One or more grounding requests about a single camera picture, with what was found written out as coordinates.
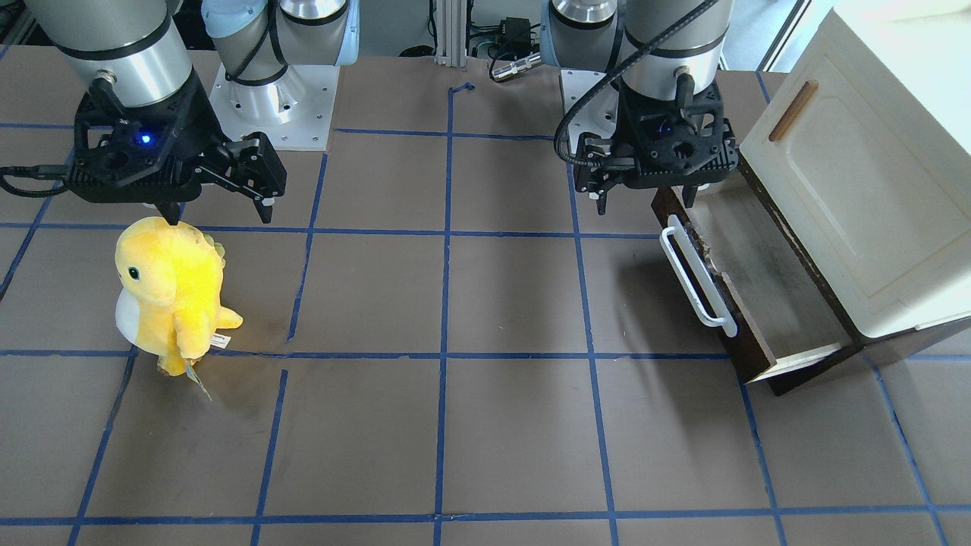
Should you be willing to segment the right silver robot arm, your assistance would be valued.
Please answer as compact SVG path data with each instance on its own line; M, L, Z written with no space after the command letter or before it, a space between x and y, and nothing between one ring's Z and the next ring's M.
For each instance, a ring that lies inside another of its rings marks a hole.
M28 1L84 85L68 165L7 166L14 196L142 203L164 224L214 184L263 224L287 191L280 149L325 145L319 77L360 55L357 1L202 1L221 59L207 89L166 1Z

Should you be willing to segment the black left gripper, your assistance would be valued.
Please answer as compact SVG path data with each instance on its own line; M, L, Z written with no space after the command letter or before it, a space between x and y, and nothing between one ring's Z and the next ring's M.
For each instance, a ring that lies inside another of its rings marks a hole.
M717 82L694 94L681 108L618 84L618 122L611 137L583 133L576 159L597 167L573 166L576 191L596 191L598 215L606 215L609 190L680 187L683 207L695 203L701 184L717 184L740 162L736 138L724 115Z

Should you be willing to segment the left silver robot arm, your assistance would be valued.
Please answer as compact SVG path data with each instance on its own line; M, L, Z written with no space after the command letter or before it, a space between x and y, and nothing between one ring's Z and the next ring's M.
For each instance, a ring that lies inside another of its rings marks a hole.
M606 213L614 187L682 189L693 206L704 184L739 165L717 84L731 1L548 1L545 64L600 78L566 108L556 155L576 191Z

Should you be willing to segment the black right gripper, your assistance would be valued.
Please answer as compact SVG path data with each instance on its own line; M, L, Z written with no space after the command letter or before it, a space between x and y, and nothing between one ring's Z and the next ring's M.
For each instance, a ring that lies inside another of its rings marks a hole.
M149 203L177 227L184 202L203 184L243 194L271 224L287 170L267 135L240 141L223 133L195 74L168 98L125 107L114 84L97 77L75 114L75 152L65 186L94 203Z

